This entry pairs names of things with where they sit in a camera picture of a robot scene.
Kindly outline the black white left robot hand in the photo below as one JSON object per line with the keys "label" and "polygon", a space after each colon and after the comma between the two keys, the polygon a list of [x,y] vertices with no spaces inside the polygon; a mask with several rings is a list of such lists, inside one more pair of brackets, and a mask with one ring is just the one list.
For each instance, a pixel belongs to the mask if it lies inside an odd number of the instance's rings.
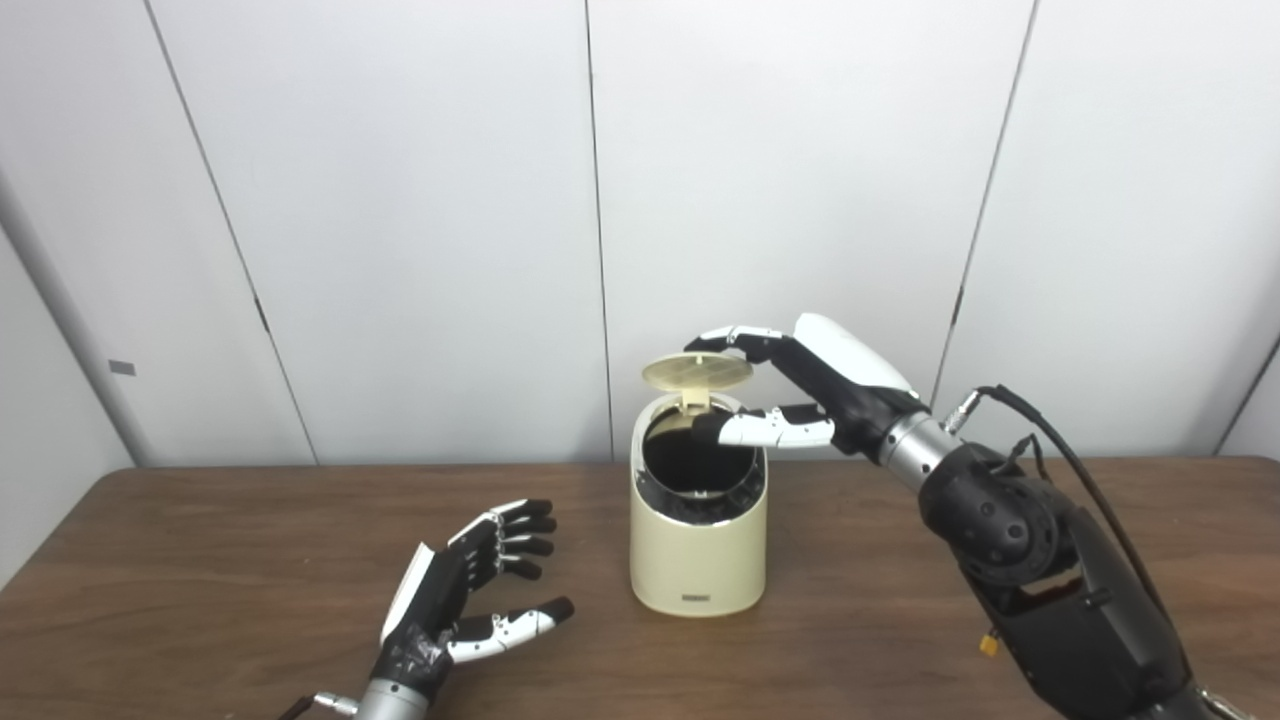
{"label": "black white left robot hand", "polygon": [[429,708],[454,665],[504,653],[568,621],[575,606],[564,596],[465,616],[471,597],[498,577],[541,578],[534,560],[554,551],[552,512],[549,500],[521,498],[480,512],[439,550],[420,544],[383,623],[371,683]]}

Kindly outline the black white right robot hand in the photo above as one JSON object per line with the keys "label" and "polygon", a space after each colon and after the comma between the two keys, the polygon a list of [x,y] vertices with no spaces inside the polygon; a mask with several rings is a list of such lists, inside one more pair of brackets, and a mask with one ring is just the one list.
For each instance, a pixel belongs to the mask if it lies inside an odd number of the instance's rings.
{"label": "black white right robot hand", "polygon": [[721,446],[806,448],[831,445],[881,465],[893,428],[928,407],[892,364],[838,323],[804,313],[790,333],[753,325],[708,331],[687,352],[742,352],[769,363],[809,397],[809,404],[736,411],[696,420],[696,439]]}

